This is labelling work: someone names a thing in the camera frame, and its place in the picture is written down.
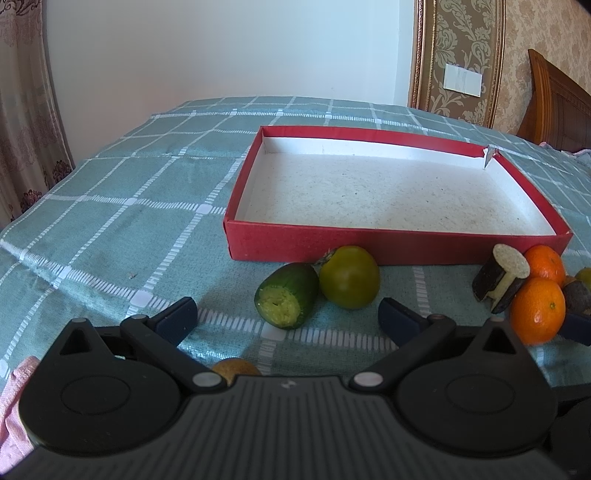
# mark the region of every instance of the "curtain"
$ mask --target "curtain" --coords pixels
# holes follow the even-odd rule
[[[45,57],[41,0],[0,0],[0,229],[74,167]]]

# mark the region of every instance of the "red box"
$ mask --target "red box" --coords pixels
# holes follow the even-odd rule
[[[497,151],[341,127],[261,127],[223,226],[233,259],[274,262],[359,245],[380,265],[480,264],[497,243],[561,254],[573,236]]]

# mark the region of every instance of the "teal bedsheet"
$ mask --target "teal bedsheet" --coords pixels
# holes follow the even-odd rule
[[[522,139],[398,106],[299,97],[187,102],[80,163],[0,235],[0,384],[26,356],[42,357],[72,317],[116,325],[183,296],[199,325],[180,345],[211,365],[242,356],[269,374],[350,375],[395,346],[380,332],[383,296],[428,314],[481,325],[487,306],[470,282],[478,266],[383,267],[375,302],[347,312],[319,299],[301,329],[257,315],[253,294],[277,264],[228,255],[222,219],[261,125],[381,128],[496,145],[575,232],[570,273],[591,265],[589,168]],[[557,338],[531,349],[552,384],[591,381],[588,348]]]

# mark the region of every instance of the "pink cloth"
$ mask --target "pink cloth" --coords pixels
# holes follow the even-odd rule
[[[38,358],[26,358],[10,374],[0,395],[0,475],[8,472],[33,450],[18,416],[18,402],[38,364]]]
[[[547,150],[554,150],[554,148],[550,144],[548,144],[546,142],[542,142],[539,146],[542,147],[542,148],[545,148]],[[570,155],[574,155],[575,157],[580,157],[581,155],[585,155],[586,153],[588,153],[588,154],[591,155],[591,148],[584,148],[582,150],[579,150],[578,152],[572,152],[572,153],[571,152],[565,152],[563,150],[562,153],[568,153]]]

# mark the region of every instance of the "cucumber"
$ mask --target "cucumber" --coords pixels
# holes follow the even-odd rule
[[[311,265],[290,263],[261,283],[255,293],[255,307],[277,328],[298,328],[312,312],[318,289],[318,275]]]

